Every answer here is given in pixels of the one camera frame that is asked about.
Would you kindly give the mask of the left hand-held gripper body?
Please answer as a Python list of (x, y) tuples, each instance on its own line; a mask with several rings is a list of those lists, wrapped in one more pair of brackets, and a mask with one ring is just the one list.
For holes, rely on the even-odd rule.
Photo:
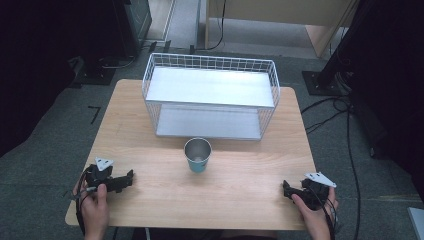
[(105, 184), (108, 192), (117, 190), (114, 185), (114, 179), (111, 176), (113, 163), (113, 160), (96, 157), (95, 163), (90, 164), (86, 168), (87, 192), (96, 192), (100, 184)]

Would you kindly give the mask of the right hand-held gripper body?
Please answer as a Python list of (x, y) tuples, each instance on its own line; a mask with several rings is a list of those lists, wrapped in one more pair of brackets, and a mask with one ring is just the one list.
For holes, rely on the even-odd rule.
[(301, 181), (303, 201), (311, 210), (319, 209), (328, 199), (329, 188), (337, 184), (321, 172), (305, 173)]

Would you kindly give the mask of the blue cup with metal inside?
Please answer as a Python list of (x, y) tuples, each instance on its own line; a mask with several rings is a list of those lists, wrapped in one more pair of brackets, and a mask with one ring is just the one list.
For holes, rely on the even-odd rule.
[(208, 160), (212, 154), (212, 147), (206, 139), (196, 137), (186, 142), (184, 154), (190, 170), (195, 173), (201, 173), (206, 170)]

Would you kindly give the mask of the white wire shelf rack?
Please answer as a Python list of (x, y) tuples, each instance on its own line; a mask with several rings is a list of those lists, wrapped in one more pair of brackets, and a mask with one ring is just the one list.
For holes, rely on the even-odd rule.
[(280, 85), (271, 60), (153, 53), (142, 94), (158, 136), (260, 140)]

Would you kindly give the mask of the person's right hand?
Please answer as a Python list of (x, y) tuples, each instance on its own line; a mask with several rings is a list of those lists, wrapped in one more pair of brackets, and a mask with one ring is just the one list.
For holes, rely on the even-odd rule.
[(335, 189), (329, 188), (329, 195), (325, 204), (326, 212), (322, 209), (313, 211), (309, 209), (304, 201), (297, 195), (293, 195), (294, 204), (297, 206), (303, 221), (305, 223), (308, 233), (312, 232), (328, 232), (330, 233), (329, 224), (327, 222), (327, 216), (330, 217), (332, 223), (335, 223), (335, 213), (338, 208), (338, 200), (336, 199)]

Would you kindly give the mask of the person's left hand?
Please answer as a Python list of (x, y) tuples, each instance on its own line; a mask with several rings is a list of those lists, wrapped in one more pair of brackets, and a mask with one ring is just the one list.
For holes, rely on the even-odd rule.
[(81, 205), (85, 234), (90, 232), (106, 232), (109, 225), (109, 207), (107, 204), (107, 187), (100, 184), (95, 194), (86, 197), (81, 194), (84, 201)]

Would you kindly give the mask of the person's dark clothing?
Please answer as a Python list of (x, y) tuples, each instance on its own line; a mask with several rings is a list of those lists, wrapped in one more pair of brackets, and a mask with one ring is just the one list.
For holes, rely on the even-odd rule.
[(136, 228), (131, 240), (277, 240), (275, 231)]

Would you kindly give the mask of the black stand base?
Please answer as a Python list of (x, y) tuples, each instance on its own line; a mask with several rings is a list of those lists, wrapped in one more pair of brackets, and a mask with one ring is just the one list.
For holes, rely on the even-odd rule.
[(118, 69), (129, 67), (135, 59), (135, 56), (128, 58), (104, 57), (98, 60), (95, 67), (90, 68), (82, 57), (74, 57), (68, 61), (70, 68), (75, 73), (69, 88), (79, 89), (83, 85), (108, 86), (115, 72)]

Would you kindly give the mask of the pale grey flat panel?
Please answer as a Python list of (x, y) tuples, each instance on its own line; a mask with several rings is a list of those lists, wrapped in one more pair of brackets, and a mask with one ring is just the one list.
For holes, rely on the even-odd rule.
[(408, 214), (418, 240), (424, 240), (424, 209), (409, 207)]

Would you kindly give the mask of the dark cabinet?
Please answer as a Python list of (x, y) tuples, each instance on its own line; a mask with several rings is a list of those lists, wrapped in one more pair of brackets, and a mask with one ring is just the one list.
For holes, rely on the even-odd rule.
[(152, 23), (148, 0), (112, 0), (112, 4), (123, 55), (136, 57)]

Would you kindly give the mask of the beige wooden cabinet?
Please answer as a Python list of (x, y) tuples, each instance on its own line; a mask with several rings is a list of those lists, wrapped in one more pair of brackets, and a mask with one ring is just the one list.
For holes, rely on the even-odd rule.
[(349, 27), (360, 0), (206, 0), (205, 46), (209, 19), (277, 22), (305, 25), (317, 57), (325, 51), (340, 27)]

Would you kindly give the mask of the black stand with base plate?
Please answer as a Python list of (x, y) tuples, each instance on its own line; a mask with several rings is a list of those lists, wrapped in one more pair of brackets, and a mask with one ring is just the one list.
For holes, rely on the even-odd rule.
[(308, 93), (315, 96), (342, 96), (336, 74), (352, 66), (349, 55), (352, 52), (353, 44), (359, 39), (362, 33), (361, 26), (366, 19), (366, 15), (372, 8), (375, 0), (359, 0), (356, 13), (349, 30), (346, 32), (338, 47), (330, 57), (326, 66), (320, 72), (303, 71), (302, 77), (307, 87)]

